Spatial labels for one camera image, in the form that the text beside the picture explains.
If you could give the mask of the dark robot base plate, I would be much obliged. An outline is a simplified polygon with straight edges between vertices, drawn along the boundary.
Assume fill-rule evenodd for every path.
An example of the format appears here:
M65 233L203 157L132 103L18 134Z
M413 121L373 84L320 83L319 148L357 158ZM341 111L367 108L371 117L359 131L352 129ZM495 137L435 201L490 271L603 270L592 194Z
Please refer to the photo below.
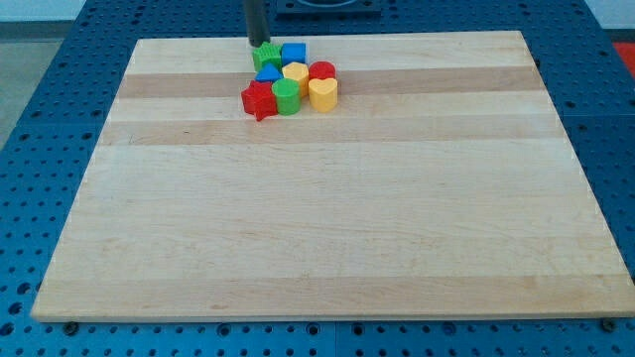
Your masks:
M381 0L276 0L277 15L340 15L382 12Z

